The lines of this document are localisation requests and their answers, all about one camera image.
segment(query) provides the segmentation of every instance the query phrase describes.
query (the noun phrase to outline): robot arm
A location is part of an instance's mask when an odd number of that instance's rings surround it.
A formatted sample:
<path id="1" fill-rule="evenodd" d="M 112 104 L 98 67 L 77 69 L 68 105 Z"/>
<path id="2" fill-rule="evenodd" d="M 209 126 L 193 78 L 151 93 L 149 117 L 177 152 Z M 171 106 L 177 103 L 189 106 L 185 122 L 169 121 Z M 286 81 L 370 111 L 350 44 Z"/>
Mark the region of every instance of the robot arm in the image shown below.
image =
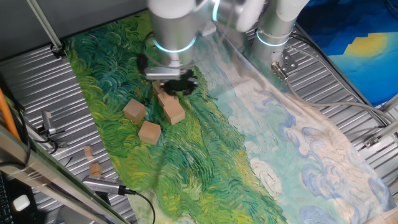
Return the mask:
<path id="1" fill-rule="evenodd" d="M 257 21 L 264 2 L 265 0 L 147 0 L 154 45 L 160 63 L 164 65 L 146 68 L 144 73 L 147 79 L 167 80 L 170 85 L 175 83 L 172 89 L 176 89 L 176 86 L 185 87 L 186 83 L 174 80 L 187 81 L 190 78 L 186 76 L 192 71 L 186 68 L 193 66 L 192 46 L 198 31 L 206 22 L 217 21 L 245 32 Z"/>
<path id="2" fill-rule="evenodd" d="M 269 1 L 259 21 L 254 54 L 270 67 L 282 58 L 295 20 L 309 0 Z M 147 79 L 162 80 L 161 86 L 170 95 L 195 85 L 190 68 L 198 31 L 206 22 L 216 21 L 246 32 L 259 18 L 264 3 L 265 0 L 147 0 L 154 45 L 162 65 L 146 68 Z"/>

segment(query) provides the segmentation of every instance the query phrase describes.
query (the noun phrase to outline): blue led ring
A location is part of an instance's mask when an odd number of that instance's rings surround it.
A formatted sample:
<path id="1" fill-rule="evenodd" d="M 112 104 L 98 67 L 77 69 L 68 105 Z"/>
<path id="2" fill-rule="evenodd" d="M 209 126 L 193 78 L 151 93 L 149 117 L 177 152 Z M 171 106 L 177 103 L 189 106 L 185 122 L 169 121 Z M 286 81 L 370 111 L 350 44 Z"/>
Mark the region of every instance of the blue led ring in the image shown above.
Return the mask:
<path id="1" fill-rule="evenodd" d="M 188 50 L 190 47 L 192 47 L 192 45 L 195 43 L 196 40 L 197 40 L 197 37 L 195 36 L 195 37 L 192 39 L 192 41 L 188 44 L 188 46 L 186 46 L 186 47 L 184 47 L 183 49 L 180 49 L 180 50 L 168 50 L 168 49 L 166 49 L 166 48 L 160 46 L 160 44 L 159 44 L 156 40 L 154 40 L 154 44 L 155 44 L 155 46 L 156 46 L 159 50 L 162 50 L 162 51 L 164 51 L 164 52 L 167 52 L 167 53 L 180 53 L 180 52 L 186 51 L 186 50 Z"/>
<path id="2" fill-rule="evenodd" d="M 214 3 L 214 8 L 213 8 L 213 21 L 217 22 L 217 12 L 218 12 L 218 8 L 220 6 L 220 1 L 221 0 L 216 0 Z"/>
<path id="3" fill-rule="evenodd" d="M 278 47 L 278 46 L 282 46 L 282 45 L 284 45 L 284 44 L 286 44 L 287 43 L 287 41 L 289 40 L 289 39 L 287 39 L 285 42 L 283 42 L 283 43 L 281 43 L 281 44 L 269 44 L 269 43 L 267 43 L 267 42 L 265 42 L 265 41 L 263 41 L 261 38 L 260 38 L 260 36 L 259 36 L 259 33 L 258 32 L 256 32 L 256 34 L 257 34 L 257 37 L 258 37 L 258 39 L 263 43 L 263 44 L 265 44 L 265 45 L 268 45 L 268 46 L 271 46 L 271 47 Z"/>

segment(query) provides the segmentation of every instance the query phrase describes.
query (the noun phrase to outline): orange pole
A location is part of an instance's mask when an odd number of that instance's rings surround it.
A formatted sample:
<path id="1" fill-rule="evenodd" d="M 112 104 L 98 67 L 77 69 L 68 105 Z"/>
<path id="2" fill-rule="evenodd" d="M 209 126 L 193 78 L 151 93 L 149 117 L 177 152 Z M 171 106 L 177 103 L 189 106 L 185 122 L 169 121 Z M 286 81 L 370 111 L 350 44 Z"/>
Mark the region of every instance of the orange pole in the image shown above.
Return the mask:
<path id="1" fill-rule="evenodd" d="M 0 109 L 2 115 L 4 116 L 4 120 L 6 120 L 8 131 L 13 136 L 15 136 L 15 138 L 21 140 L 17 131 L 17 127 L 15 126 L 14 119 L 12 118 L 10 107 L 8 107 L 6 98 L 4 97 L 4 94 L 2 93 L 1 89 L 0 89 Z"/>

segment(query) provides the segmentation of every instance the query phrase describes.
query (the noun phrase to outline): ribbed metal floor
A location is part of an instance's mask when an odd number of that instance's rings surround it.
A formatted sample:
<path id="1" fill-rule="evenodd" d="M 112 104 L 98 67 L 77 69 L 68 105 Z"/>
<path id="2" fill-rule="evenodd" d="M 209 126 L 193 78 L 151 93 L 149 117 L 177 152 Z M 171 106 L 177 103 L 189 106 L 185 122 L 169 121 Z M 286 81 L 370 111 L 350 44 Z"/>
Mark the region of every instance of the ribbed metal floor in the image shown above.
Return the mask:
<path id="1" fill-rule="evenodd" d="M 315 52 L 309 45 L 296 39 L 288 44 L 293 47 Z M 288 73 L 294 90 L 304 100 L 311 103 L 332 103 L 337 101 L 359 102 L 360 97 L 355 90 L 338 74 L 331 73 L 313 57 L 286 47 L 288 53 L 297 62 L 298 69 Z M 360 155 L 370 164 L 386 184 L 398 177 L 398 144 L 393 136 L 386 136 L 379 143 L 367 148 L 364 144 L 373 134 L 380 133 L 383 128 L 374 116 L 357 106 L 337 106 L 318 108 L 329 117 L 340 129 Z M 398 105 L 386 108 L 388 114 L 398 119 Z"/>
<path id="2" fill-rule="evenodd" d="M 57 132 L 55 141 L 66 141 L 68 147 L 59 149 L 53 156 L 80 180 L 90 175 L 89 165 L 98 162 L 103 177 L 117 179 L 96 125 L 88 110 L 76 76 L 69 61 L 56 59 L 50 47 L 29 52 L 0 63 L 3 74 L 16 99 L 25 107 L 25 117 L 31 125 L 42 125 L 41 111 L 50 111 Z M 88 161 L 84 146 L 92 146 L 94 159 Z M 34 191 L 39 209 L 48 212 L 47 223 L 53 223 L 61 203 Z M 124 218 L 131 218 L 133 211 L 126 196 L 110 195 L 111 205 Z"/>
<path id="3" fill-rule="evenodd" d="M 254 30 L 248 34 L 254 37 Z M 314 52 L 310 46 L 295 39 L 290 39 L 288 44 Z M 355 90 L 344 78 L 330 73 L 318 60 L 305 53 L 290 48 L 287 51 L 298 64 L 298 69 L 288 74 L 289 80 L 303 99 L 313 103 L 359 101 Z M 44 47 L 0 63 L 0 72 L 25 106 L 25 115 L 32 125 L 41 126 L 40 112 L 46 110 L 52 112 L 57 131 L 65 130 L 54 138 L 68 143 L 67 149 L 59 149 L 54 154 L 61 164 L 66 164 L 72 157 L 67 168 L 82 179 L 90 174 L 88 166 L 99 162 L 103 176 L 118 178 L 68 60 L 56 59 L 49 48 Z M 391 103 L 384 107 L 398 119 L 398 105 Z M 383 130 L 371 114 L 354 106 L 320 108 L 320 111 L 335 122 L 387 184 L 398 177 L 398 145 L 394 138 L 387 136 L 370 148 L 364 145 L 365 140 Z M 83 147 L 87 145 L 94 150 L 93 161 L 85 159 Z M 35 199 L 39 208 L 49 212 L 47 223 L 52 223 L 57 208 L 62 205 L 40 192 L 35 192 Z M 112 195 L 110 200 L 122 216 L 133 216 L 126 197 Z"/>

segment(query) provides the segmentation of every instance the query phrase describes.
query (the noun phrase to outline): wooden block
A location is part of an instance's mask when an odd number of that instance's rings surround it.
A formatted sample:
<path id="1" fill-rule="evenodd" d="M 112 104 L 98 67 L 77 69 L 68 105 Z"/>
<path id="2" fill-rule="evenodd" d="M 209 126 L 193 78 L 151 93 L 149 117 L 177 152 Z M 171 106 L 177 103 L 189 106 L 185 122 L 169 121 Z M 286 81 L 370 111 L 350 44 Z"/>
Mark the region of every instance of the wooden block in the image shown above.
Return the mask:
<path id="1" fill-rule="evenodd" d="M 161 93 L 157 95 L 157 99 L 159 100 L 160 105 L 163 107 L 178 103 L 178 99 L 174 98 L 174 96 L 168 95 L 167 93 Z"/>
<path id="2" fill-rule="evenodd" d="M 138 132 L 138 136 L 141 141 L 156 145 L 161 133 L 162 131 L 158 124 L 144 121 L 144 124 L 142 124 L 142 127 Z"/>
<path id="3" fill-rule="evenodd" d="M 94 174 L 96 172 L 99 172 L 99 173 L 102 172 L 102 168 L 98 163 L 94 163 L 94 164 L 90 165 L 90 173 Z"/>
<path id="4" fill-rule="evenodd" d="M 185 111 L 180 103 L 174 103 L 163 107 L 164 113 L 170 124 L 175 125 L 185 119 Z"/>
<path id="5" fill-rule="evenodd" d="M 140 123 L 144 118 L 147 110 L 145 106 L 135 99 L 131 99 L 130 102 L 123 109 L 124 115 L 135 123 Z"/>
<path id="6" fill-rule="evenodd" d="M 94 174 L 92 174 L 92 175 L 95 175 L 95 176 L 97 176 L 97 177 L 101 177 L 102 175 L 101 175 L 101 172 L 95 172 Z"/>
<path id="7" fill-rule="evenodd" d="M 163 93 L 163 90 L 160 87 L 160 80 L 156 80 L 152 82 L 152 87 L 156 95 Z"/>
<path id="8" fill-rule="evenodd" d="M 89 160 L 89 161 L 94 159 L 93 149 L 91 148 L 91 146 L 85 146 L 85 156 L 86 156 L 87 160 Z"/>

